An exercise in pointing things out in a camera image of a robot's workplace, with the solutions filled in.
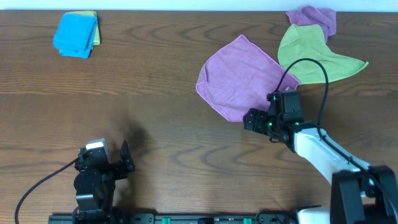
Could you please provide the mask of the purple microfiber cloth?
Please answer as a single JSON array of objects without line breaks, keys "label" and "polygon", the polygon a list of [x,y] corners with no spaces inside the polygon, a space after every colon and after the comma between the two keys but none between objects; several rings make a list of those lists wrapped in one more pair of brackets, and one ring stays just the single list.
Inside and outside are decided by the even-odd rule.
[{"label": "purple microfiber cloth", "polygon": [[251,108],[267,111],[285,69],[240,35],[202,66],[197,93],[224,119],[241,122]]}]

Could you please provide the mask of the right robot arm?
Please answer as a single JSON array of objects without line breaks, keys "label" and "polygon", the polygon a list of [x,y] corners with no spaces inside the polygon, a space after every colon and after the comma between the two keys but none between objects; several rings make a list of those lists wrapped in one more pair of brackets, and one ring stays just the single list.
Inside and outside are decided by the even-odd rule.
[{"label": "right robot arm", "polygon": [[330,207],[301,209],[297,223],[397,223],[397,181],[388,166],[355,157],[299,109],[250,109],[243,122],[306,159],[331,185]]}]

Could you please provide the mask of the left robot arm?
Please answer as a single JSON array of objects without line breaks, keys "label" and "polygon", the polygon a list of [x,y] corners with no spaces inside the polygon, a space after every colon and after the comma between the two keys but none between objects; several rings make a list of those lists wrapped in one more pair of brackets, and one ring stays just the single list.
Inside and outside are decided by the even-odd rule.
[{"label": "left robot arm", "polygon": [[90,141],[80,149],[74,180],[78,207],[72,213],[73,223],[129,223],[129,217],[113,206],[116,181],[127,178],[135,165],[126,141],[120,149],[121,159],[110,162],[105,139]]}]

